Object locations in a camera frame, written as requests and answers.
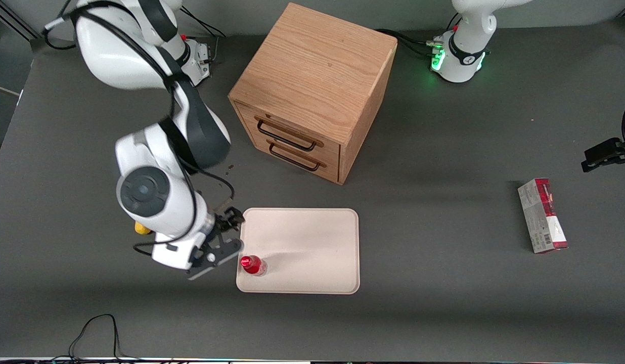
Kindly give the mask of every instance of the drawer handle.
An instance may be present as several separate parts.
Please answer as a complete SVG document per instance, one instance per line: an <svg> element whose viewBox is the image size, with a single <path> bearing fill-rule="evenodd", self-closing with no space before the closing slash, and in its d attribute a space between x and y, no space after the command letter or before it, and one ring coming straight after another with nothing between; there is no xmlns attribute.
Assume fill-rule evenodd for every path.
<svg viewBox="0 0 625 364"><path fill-rule="evenodd" d="M280 136L278 136L275 133L271 133L270 131L267 131L265 129L262 129L262 125L264 124L263 120L259 120L259 124L256 126L259 131L261 131L262 134L266 134L267 136L271 137L271 138L275 138L276 140L286 143L287 145L289 145L290 147L295 147L299 150L303 150L304 152L310 152L311 150L313 150L315 148L315 146L317 145L316 141L313 141L313 143L310 145L310 147L306 148L303 145L299 145L297 143L291 142L288 139L285 138L281 138Z"/></svg>
<svg viewBox="0 0 625 364"><path fill-rule="evenodd" d="M298 167L301 167L305 170L307 170L308 172L315 172L319 169L319 166L321 166L322 164L317 162L315 164L315 166L313 168L310 168L309 166L306 166L305 164L301 164L298 161L295 161L294 159L290 159L289 157L286 157L283 154L278 154L277 152L274 152L274 143L270 143L270 154L272 154L273 156L283 159L286 162L292 163Z"/></svg>

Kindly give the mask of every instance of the table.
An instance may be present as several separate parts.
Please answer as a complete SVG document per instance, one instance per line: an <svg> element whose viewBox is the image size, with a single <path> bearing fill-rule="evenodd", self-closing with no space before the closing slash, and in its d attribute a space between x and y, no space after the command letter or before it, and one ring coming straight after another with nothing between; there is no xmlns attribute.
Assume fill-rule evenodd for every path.
<svg viewBox="0 0 625 364"><path fill-rule="evenodd" d="M191 283L135 254L113 145L169 96L113 89L77 51L39 49L0 154L0 356L63 354L109 312L125 352L146 357L625 362L625 166L580 166L620 135L624 20L499 30L461 85L400 48L342 187L255 150L236 119L227 92L261 40L221 40L199 87L233 140L212 171L229 173L241 210L356 210L359 291L246 294L233 263ZM567 251L530 250L516 187L534 177L551 178ZM77 346L110 350L107 320Z"/></svg>

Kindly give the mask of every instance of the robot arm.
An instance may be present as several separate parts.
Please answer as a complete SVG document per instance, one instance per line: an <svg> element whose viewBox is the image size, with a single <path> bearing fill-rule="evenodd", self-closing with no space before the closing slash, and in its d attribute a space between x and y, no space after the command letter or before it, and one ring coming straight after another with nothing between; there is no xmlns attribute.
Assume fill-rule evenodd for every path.
<svg viewBox="0 0 625 364"><path fill-rule="evenodd" d="M103 0L80 0L78 7ZM153 46L169 52L193 85L198 85L210 74L209 47L193 39L183 39L178 34L174 11L181 8L182 0L118 0L135 19L135 25L142 31L141 37Z"/></svg>
<svg viewBox="0 0 625 364"><path fill-rule="evenodd" d="M497 30L493 12L523 5L532 0L452 0L452 5L463 19L458 30L449 30L435 41L446 46L437 51L432 70L445 80L460 83L470 80L481 69L484 50Z"/></svg>
<svg viewBox="0 0 625 364"><path fill-rule="evenodd" d="M233 208L215 214L189 178L225 159L230 149L225 126L201 101L169 51L146 41L130 9L84 2L68 18L74 22L81 55L99 80L120 89L167 89L180 108L116 143L121 172L117 199L132 219L156 233L155 242L137 244L152 246L152 253L136 250L170 267L197 269L191 279L236 256L239 240L216 246L209 242L236 228L242 214Z"/></svg>

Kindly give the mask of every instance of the beige tray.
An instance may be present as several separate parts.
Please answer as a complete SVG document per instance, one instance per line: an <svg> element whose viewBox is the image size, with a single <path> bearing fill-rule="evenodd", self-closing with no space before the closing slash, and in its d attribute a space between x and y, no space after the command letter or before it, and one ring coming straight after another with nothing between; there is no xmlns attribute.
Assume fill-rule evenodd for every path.
<svg viewBox="0 0 625 364"><path fill-rule="evenodd" d="M236 286L252 293L350 295L360 287L357 213L351 209L248 209L243 250L267 263L262 277L238 263Z"/></svg>

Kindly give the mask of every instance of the box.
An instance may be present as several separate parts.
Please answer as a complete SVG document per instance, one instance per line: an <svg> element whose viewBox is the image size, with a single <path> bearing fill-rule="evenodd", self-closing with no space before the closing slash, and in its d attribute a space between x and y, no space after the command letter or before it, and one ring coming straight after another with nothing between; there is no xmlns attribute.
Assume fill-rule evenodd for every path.
<svg viewBox="0 0 625 364"><path fill-rule="evenodd" d="M258 150L342 185L396 47L395 37L290 3L229 99Z"/></svg>
<svg viewBox="0 0 625 364"><path fill-rule="evenodd" d="M518 188L523 215L536 254L566 249L566 237L553 209L548 178L536 178Z"/></svg>

